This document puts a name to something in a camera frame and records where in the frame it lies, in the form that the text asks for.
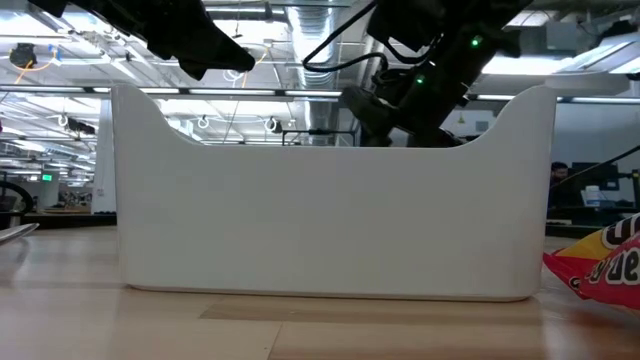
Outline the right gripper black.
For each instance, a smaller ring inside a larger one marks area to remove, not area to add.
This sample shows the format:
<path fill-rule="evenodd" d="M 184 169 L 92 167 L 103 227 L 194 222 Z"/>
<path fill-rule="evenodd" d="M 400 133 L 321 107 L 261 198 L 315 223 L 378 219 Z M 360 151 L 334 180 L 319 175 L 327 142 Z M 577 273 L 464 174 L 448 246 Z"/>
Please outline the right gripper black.
<path fill-rule="evenodd" d="M 360 146 L 390 147 L 394 127 L 408 133 L 411 148 L 463 145 L 464 139 L 442 124 L 492 56 L 487 30 L 463 29 L 443 36 L 421 64 L 381 73 L 375 90 L 379 98 L 360 87 L 345 88 L 342 102 L 359 121 Z"/>

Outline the white plastic bin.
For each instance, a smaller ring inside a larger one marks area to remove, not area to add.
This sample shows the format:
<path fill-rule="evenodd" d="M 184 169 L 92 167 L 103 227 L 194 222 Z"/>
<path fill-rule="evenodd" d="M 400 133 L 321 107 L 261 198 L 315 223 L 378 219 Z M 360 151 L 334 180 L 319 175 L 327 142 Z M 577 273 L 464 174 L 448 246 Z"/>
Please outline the white plastic bin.
<path fill-rule="evenodd" d="M 550 88 L 453 148 L 207 146 L 138 88 L 111 97 L 127 285 L 484 301 L 539 289 Z"/>

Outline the red yellow ramen packet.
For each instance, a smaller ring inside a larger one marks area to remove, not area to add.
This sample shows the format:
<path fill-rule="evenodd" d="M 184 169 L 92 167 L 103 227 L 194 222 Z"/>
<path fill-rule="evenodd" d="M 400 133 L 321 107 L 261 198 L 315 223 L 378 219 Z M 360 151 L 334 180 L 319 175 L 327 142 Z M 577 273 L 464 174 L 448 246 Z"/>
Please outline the red yellow ramen packet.
<path fill-rule="evenodd" d="M 579 298 L 640 318 L 640 212 L 545 253 L 543 263 Z"/>

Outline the silver metal spoon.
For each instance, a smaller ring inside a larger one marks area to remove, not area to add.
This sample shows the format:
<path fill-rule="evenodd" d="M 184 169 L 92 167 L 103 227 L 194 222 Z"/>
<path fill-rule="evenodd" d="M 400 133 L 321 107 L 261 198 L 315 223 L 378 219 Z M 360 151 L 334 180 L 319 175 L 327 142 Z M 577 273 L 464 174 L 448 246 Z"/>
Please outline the silver metal spoon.
<path fill-rule="evenodd" d="M 38 223 L 31 223 L 0 230 L 0 245 L 20 239 L 36 230 L 38 227 Z"/>

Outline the horizontal LED light bar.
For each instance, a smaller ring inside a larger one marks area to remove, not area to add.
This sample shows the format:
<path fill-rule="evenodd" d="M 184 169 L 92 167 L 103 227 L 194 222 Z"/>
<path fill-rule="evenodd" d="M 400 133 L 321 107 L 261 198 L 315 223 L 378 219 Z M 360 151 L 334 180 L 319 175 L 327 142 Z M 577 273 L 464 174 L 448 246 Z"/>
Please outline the horizontal LED light bar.
<path fill-rule="evenodd" d="M 55 85 L 0 84 L 0 92 L 28 93 L 40 96 L 69 96 L 104 98 L 110 93 L 110 87 L 82 87 Z M 340 91 L 334 90 L 283 90 L 250 88 L 168 88 L 139 87 L 143 93 L 158 99 L 218 99 L 218 100 L 259 100 L 259 101 L 319 101 L 335 102 Z M 558 96 L 559 103 L 597 104 L 597 105 L 640 105 L 635 97 L 594 97 L 594 96 Z"/>

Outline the black ceiling device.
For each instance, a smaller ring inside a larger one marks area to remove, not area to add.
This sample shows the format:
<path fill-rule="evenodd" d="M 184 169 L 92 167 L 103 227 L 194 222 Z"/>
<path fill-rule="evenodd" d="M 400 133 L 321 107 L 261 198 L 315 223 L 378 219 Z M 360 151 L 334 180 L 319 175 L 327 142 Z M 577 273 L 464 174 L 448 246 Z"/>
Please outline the black ceiling device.
<path fill-rule="evenodd" d="M 78 134 L 85 134 L 85 135 L 95 135 L 96 134 L 96 129 L 91 126 L 88 125 L 84 122 L 78 121 L 74 118 L 68 117 L 67 118 L 67 123 L 65 125 L 66 129 L 74 132 L 74 133 L 78 133 Z"/>

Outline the person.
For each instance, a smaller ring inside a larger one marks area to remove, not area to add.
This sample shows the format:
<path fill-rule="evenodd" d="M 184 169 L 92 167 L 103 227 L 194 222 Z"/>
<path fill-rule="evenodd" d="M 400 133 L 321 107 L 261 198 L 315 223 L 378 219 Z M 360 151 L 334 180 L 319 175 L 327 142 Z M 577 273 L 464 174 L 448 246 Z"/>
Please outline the person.
<path fill-rule="evenodd" d="M 549 179 L 548 208 L 577 207 L 583 204 L 580 191 L 573 181 L 568 181 L 569 167 L 563 162 L 553 162 Z"/>

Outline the black desk monitor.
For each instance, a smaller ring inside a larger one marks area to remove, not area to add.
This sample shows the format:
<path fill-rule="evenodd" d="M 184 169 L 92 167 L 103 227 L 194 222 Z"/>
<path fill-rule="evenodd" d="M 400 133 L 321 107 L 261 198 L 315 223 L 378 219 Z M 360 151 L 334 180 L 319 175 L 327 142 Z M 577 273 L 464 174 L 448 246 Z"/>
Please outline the black desk monitor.
<path fill-rule="evenodd" d="M 602 165 L 574 179 L 574 185 L 583 190 L 587 186 L 598 186 L 603 191 L 620 189 L 619 170 L 615 163 Z"/>

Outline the long office desk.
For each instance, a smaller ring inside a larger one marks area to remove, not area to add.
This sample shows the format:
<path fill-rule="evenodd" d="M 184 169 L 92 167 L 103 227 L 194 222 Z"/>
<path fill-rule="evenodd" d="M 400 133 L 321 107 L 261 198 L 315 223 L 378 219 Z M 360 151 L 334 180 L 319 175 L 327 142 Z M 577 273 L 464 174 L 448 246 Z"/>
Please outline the long office desk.
<path fill-rule="evenodd" d="M 638 212 L 640 209 L 630 207 L 551 208 L 547 210 L 545 234 L 577 239 Z"/>

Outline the ribbed silver ventilation duct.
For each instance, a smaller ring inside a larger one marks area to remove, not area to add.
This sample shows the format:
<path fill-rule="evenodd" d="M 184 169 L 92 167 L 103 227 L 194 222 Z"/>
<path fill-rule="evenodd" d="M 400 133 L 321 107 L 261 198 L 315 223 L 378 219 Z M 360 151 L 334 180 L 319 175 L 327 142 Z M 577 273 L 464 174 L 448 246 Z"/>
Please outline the ribbed silver ventilation duct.
<path fill-rule="evenodd" d="M 329 7 L 289 7 L 286 14 L 291 24 L 291 42 L 294 58 L 301 63 L 337 27 L 341 11 Z M 336 73 L 317 73 L 297 69 L 298 87 L 302 90 L 334 90 Z M 337 104 L 334 102 L 307 101 L 304 103 L 304 119 L 308 130 L 337 130 Z"/>

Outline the black aluminium table frame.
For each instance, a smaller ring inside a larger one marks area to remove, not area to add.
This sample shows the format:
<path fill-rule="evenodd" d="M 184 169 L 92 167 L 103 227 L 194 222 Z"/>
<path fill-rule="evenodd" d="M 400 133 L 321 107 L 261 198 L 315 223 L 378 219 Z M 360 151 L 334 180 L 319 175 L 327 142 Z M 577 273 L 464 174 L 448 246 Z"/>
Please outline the black aluminium table frame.
<path fill-rule="evenodd" d="M 115 214 L 27 214 L 20 224 L 37 224 L 38 230 L 115 226 Z"/>

